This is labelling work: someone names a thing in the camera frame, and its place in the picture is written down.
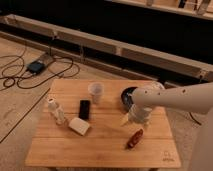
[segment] white object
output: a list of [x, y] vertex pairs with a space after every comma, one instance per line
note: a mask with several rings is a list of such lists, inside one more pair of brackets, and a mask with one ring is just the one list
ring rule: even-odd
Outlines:
[[88, 91], [92, 96], [92, 102], [94, 104], [99, 104], [101, 97], [104, 93], [104, 86], [102, 83], [91, 83], [88, 86]]
[[81, 135], [85, 135], [90, 124], [80, 118], [74, 118], [70, 121], [69, 127]]
[[64, 111], [61, 107], [61, 105], [55, 101], [55, 99], [48, 99], [48, 109], [49, 112], [53, 114], [53, 116], [56, 119], [56, 123], [58, 125], [63, 124], [66, 121], [66, 118], [64, 117]]
[[59, 106], [59, 104], [55, 101], [55, 99], [48, 99], [47, 103], [48, 103], [48, 109], [50, 112], [56, 110]]
[[172, 89], [137, 88], [132, 93], [134, 105], [128, 115], [129, 120], [144, 123], [155, 106], [172, 107], [191, 112], [207, 114], [206, 121], [198, 134], [188, 171], [213, 170], [213, 83]]

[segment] logo on table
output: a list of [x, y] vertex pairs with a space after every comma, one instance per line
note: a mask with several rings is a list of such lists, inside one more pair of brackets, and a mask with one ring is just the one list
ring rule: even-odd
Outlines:
[[174, 162], [175, 160], [172, 158], [171, 154], [168, 151], [164, 151], [163, 161]]

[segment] power strip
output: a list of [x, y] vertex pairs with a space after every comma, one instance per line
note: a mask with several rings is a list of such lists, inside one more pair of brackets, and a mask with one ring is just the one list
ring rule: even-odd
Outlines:
[[27, 71], [38, 75], [43, 72], [49, 65], [55, 62], [55, 59], [47, 53], [42, 54], [37, 60], [27, 66]]

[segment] table leg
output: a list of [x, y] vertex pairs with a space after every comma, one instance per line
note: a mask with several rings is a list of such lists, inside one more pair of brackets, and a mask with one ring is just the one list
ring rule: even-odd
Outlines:
[[56, 169], [56, 167], [48, 167], [48, 169], [49, 169], [50, 171], [58, 171], [58, 170]]
[[151, 168], [149, 171], [158, 171], [158, 168]]

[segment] small box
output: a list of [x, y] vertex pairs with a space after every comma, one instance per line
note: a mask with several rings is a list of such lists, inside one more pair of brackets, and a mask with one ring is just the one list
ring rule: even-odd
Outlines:
[[90, 124], [80, 118], [74, 118], [70, 121], [69, 127], [81, 135], [85, 135]]

